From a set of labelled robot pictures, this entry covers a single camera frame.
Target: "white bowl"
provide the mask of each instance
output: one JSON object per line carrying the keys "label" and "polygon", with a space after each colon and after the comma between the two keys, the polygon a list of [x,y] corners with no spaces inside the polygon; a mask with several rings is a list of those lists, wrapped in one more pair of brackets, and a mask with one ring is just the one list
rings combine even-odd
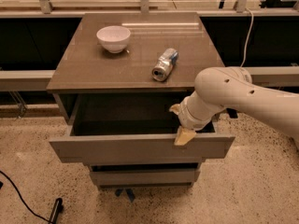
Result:
{"label": "white bowl", "polygon": [[131,32],[123,26],[107,26],[99,30],[96,36],[103,48],[111,53],[120,53],[128,46]]}

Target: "gray countertop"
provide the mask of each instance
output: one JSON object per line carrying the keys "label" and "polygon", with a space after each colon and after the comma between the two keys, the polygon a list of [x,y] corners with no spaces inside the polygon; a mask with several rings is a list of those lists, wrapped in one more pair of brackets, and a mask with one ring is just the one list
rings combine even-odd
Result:
{"label": "gray countertop", "polygon": [[[131,30],[127,50],[111,54],[96,32],[109,25]],[[167,48],[178,51],[165,82],[151,76]],[[196,75],[223,62],[196,13],[86,14],[47,87],[53,93],[192,89]]]}

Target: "speckled floor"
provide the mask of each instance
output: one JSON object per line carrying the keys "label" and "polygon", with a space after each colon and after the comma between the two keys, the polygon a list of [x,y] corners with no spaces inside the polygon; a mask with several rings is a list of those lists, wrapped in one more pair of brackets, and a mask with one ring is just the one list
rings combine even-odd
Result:
{"label": "speckled floor", "polygon": [[[49,218],[54,201],[64,200],[58,223],[299,223],[299,155],[292,140],[240,114],[221,115],[222,133],[236,139],[224,160],[206,161],[190,189],[136,188],[130,203],[114,189],[98,190],[82,164],[62,164],[49,138],[66,125],[55,105],[31,107],[16,119],[0,108],[0,169],[24,200]],[[25,209],[0,175],[0,223],[46,223]]]}

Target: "can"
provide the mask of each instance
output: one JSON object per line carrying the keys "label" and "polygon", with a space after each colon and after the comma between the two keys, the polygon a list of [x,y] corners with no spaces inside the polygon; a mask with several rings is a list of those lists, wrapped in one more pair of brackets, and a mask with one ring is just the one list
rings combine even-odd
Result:
{"label": "can", "polygon": [[165,81],[174,65],[176,65],[177,59],[178,52],[175,49],[167,49],[163,55],[159,57],[157,64],[151,71],[153,78],[158,81]]}

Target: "cabinet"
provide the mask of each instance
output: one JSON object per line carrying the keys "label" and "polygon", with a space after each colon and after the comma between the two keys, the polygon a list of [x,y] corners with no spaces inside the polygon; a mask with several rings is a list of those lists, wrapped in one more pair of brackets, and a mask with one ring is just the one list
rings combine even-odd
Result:
{"label": "cabinet", "polygon": [[[132,37],[127,50],[110,54],[95,34],[115,24]],[[178,50],[178,63],[158,82],[151,69],[167,48]],[[86,165],[98,188],[191,186],[202,161],[224,158],[234,140],[211,122],[174,146],[179,121],[168,109],[209,66],[223,64],[195,13],[86,14],[48,86],[68,125],[50,144],[62,162]]]}

